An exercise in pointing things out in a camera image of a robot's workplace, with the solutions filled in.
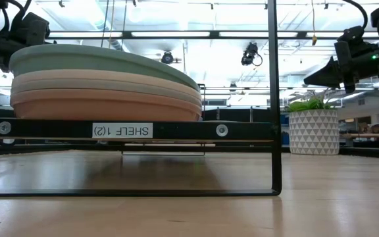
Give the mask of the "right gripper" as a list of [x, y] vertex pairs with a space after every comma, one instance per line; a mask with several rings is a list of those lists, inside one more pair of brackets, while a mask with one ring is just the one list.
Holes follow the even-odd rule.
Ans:
[[335, 43], [335, 48], [338, 61], [331, 57], [324, 67], [307, 75], [303, 79], [304, 84], [340, 88], [342, 80], [345, 92], [353, 93], [357, 81], [372, 76], [379, 77], [378, 46], [357, 56], [352, 56], [346, 41]]

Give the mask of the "pale green plate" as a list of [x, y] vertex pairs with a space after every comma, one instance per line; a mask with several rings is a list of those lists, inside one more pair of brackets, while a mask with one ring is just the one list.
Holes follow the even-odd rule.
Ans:
[[169, 65], [116, 49], [70, 44], [33, 45], [14, 52], [9, 59], [9, 72], [15, 76], [54, 69], [126, 72], [165, 79], [200, 90], [192, 78]]

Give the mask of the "beige plate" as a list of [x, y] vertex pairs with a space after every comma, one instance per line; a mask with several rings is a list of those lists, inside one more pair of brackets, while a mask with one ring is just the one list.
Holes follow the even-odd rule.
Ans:
[[41, 70], [35, 72], [27, 72], [15, 76], [14, 81], [27, 82], [32, 80], [44, 79], [90, 79], [90, 80], [112, 80], [123, 82], [135, 82], [140, 84], [149, 84], [154, 86], [164, 86], [167, 84], [172, 86], [187, 86], [191, 89], [199, 91], [199, 87], [193, 88], [181, 82], [173, 82], [159, 77], [146, 76], [141, 74], [132, 74], [127, 72], [114, 72], [106, 70], [78, 70], [78, 69], [62, 69], [62, 70]]

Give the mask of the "grey-beige plate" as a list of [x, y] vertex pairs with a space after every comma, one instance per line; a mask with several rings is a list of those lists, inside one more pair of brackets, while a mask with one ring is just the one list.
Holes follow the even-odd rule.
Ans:
[[11, 86], [11, 95], [20, 92], [48, 89], [92, 89], [92, 90], [112, 90], [121, 92], [146, 93], [151, 95], [161, 95], [180, 99], [196, 105], [201, 105], [201, 94], [187, 86], [176, 87], [170, 84], [164, 86], [154, 86], [135, 82], [123, 82], [112, 80], [90, 80], [90, 79], [44, 79], [27, 82], [14, 81]]

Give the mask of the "peach plate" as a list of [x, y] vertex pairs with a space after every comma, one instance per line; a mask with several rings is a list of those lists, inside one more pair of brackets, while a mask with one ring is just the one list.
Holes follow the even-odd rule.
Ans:
[[162, 95], [91, 89], [47, 89], [11, 95], [18, 118], [59, 120], [197, 121], [201, 107]]

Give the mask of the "white shelf label sticker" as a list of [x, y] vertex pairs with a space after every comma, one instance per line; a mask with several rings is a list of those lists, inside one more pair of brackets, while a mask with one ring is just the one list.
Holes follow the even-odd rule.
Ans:
[[152, 138], [152, 123], [95, 122], [92, 138]]

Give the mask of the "green potted plant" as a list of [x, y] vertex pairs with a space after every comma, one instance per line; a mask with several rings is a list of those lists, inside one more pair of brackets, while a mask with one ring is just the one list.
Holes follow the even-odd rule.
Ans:
[[335, 107], [330, 104], [330, 99], [327, 96], [329, 90], [330, 88], [327, 88], [322, 92], [316, 92], [315, 90], [310, 91], [300, 101], [292, 101], [286, 107], [286, 111], [293, 113], [308, 110], [335, 109]]

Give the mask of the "white triangle-patterned planter pot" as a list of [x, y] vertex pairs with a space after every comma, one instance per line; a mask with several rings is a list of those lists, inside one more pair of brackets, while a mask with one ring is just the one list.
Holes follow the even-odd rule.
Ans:
[[297, 155], [338, 155], [340, 129], [335, 109], [313, 109], [289, 114], [290, 152]]

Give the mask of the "blue container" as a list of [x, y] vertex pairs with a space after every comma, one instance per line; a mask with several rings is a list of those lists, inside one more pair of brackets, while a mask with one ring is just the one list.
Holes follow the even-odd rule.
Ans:
[[290, 126], [289, 126], [289, 115], [280, 115], [281, 122], [281, 134], [282, 134], [282, 145], [288, 145], [290, 143]]

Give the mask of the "black office partition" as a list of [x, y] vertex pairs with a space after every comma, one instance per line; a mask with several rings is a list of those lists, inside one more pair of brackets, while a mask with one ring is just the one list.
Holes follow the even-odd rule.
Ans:
[[234, 122], [270, 122], [269, 109], [211, 109], [205, 112], [203, 120], [227, 120]]

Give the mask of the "black overhead light bar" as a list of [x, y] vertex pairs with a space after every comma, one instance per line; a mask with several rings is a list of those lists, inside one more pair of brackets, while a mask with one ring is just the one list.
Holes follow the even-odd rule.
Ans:
[[[318, 39], [332, 40], [343, 34], [342, 31], [279, 31], [278, 39], [311, 39], [314, 35]], [[54, 31], [51, 32], [48, 39], [50, 40], [101, 40], [101, 39], [267, 39], [268, 31]]]

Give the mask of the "round black ceiling spotlight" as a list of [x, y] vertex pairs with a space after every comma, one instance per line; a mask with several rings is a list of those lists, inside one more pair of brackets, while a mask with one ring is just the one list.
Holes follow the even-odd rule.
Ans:
[[165, 51], [161, 57], [161, 62], [164, 64], [171, 64], [174, 62], [174, 57], [171, 51]]

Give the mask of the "black metal shelf frame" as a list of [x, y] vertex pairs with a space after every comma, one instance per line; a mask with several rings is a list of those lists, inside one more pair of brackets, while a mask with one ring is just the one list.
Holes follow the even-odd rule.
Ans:
[[[270, 83], [272, 122], [155, 122], [153, 137], [143, 139], [144, 142], [159, 140], [178, 142], [249, 142], [264, 143], [265, 149], [271, 153], [271, 187], [267, 190], [86, 190], [86, 189], [19, 189], [2, 190], [3, 197], [34, 197], [34, 196], [278, 196], [282, 191], [282, 160], [281, 160], [281, 126], [278, 107], [278, 82], [276, 64], [271, 65], [272, 82]], [[19, 118], [0, 118], [0, 138], [20, 136], [24, 139], [50, 140], [84, 140], [92, 138], [92, 124], [109, 122], [107, 120], [38, 120]]]

